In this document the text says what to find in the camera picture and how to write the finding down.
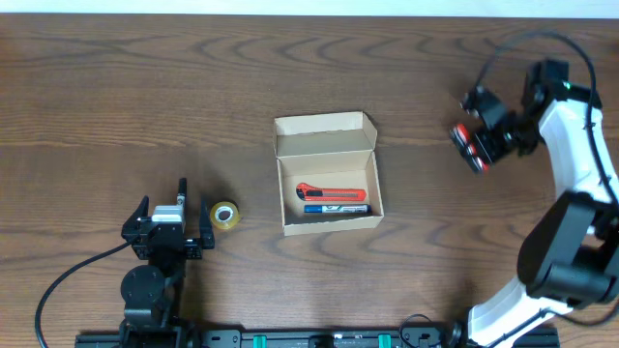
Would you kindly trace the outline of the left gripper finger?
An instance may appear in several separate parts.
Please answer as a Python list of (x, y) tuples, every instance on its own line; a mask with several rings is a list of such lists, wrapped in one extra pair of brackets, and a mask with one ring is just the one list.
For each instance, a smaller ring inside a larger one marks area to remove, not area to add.
[(149, 208), (149, 197), (145, 195), (134, 212), (130, 215), (130, 217), (126, 220), (127, 226), (138, 226), (140, 224), (141, 218), (148, 217), (148, 208)]
[(207, 201), (205, 198), (202, 198), (199, 217), (199, 237), (202, 249), (213, 249), (215, 247), (215, 237), (209, 213)]

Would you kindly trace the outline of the yellow clear tape roll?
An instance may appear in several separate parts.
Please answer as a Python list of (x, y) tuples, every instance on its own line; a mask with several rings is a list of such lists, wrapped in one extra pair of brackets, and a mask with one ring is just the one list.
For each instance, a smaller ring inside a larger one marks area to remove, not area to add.
[(241, 215), (234, 203), (222, 201), (211, 208), (209, 218), (215, 228), (229, 230), (240, 222)]

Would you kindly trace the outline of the red and white pliers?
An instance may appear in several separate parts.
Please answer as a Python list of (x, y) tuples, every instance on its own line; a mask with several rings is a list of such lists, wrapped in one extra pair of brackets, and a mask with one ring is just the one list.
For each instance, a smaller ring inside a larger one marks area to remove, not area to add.
[(458, 152), (471, 167), (473, 172), (480, 173), (488, 170), (488, 165), (478, 154), (472, 137), (463, 124), (456, 124), (453, 126), (450, 130), (450, 137), (456, 145)]

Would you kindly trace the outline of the black marker pen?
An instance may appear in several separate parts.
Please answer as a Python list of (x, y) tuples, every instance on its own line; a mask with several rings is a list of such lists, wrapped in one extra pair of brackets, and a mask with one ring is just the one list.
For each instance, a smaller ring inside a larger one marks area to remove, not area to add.
[(177, 205), (184, 208), (186, 205), (186, 199), (187, 199), (187, 179), (181, 178), (179, 180), (178, 193), (177, 193), (177, 198), (176, 198)]

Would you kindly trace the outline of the red utility knife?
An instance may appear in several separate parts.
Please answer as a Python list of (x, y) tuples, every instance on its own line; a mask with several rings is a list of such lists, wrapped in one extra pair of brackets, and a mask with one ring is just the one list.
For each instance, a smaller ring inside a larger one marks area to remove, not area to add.
[(366, 191), (361, 188), (318, 188), (301, 183), (295, 190), (303, 201), (362, 202), (367, 197)]

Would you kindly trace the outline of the blue marker pen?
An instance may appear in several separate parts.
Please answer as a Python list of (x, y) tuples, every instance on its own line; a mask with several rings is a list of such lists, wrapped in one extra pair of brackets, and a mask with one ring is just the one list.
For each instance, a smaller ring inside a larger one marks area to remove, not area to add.
[(305, 205), (305, 214), (367, 215), (372, 213), (370, 205)]

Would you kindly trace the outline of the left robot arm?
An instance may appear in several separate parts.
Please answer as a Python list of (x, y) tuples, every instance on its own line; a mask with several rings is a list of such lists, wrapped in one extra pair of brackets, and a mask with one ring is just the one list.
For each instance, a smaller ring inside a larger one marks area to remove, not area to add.
[(121, 325), (122, 347), (200, 347), (195, 324), (180, 317), (186, 264), (200, 260), (214, 247), (208, 221), (199, 225), (200, 236), (185, 235), (187, 196), (179, 193), (174, 205), (160, 205), (148, 214), (143, 198), (122, 226), (121, 237), (143, 265), (131, 269), (121, 282), (125, 301)]

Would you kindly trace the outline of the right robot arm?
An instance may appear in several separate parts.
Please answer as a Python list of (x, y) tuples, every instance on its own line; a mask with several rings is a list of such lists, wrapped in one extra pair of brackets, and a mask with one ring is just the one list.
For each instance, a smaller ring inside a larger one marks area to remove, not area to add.
[(457, 125), (451, 137), (476, 172), (512, 151), (545, 144), (556, 200), (521, 245), (516, 276), (492, 298), (473, 306), (450, 344), (513, 347), (551, 318), (574, 323), (572, 312), (618, 296), (618, 177), (601, 127), (594, 87), (565, 78), (525, 86), (515, 114), (482, 86), (462, 108), (479, 117), (475, 131)]

